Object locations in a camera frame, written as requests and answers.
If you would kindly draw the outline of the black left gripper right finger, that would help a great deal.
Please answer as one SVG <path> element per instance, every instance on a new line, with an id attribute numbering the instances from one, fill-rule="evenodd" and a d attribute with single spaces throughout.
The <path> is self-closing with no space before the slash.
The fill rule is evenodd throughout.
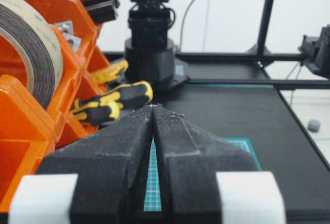
<path id="1" fill-rule="evenodd" d="M 220 223 L 216 173 L 258 171 L 253 156 L 161 105 L 152 118 L 162 210 L 171 223 Z"/>

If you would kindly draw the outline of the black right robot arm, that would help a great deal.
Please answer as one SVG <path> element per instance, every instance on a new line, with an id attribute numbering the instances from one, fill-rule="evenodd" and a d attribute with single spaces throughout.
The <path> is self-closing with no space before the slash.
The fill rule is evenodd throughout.
<path id="1" fill-rule="evenodd" d="M 145 80 L 155 93 L 176 86 L 174 43 L 168 31 L 175 13 L 169 0 L 131 0 L 131 36 L 125 42 L 130 80 Z M 258 169 L 240 147 L 186 121 L 161 105 L 152 107 L 161 207 L 174 223 L 221 223 L 223 213 L 216 174 Z"/>

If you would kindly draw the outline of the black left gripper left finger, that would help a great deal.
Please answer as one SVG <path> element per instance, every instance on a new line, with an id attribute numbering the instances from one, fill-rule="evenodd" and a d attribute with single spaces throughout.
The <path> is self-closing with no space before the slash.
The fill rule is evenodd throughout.
<path id="1" fill-rule="evenodd" d="M 72 223 L 125 223 L 143 211 L 152 114 L 145 106 L 42 160 L 39 175 L 78 175 Z"/>

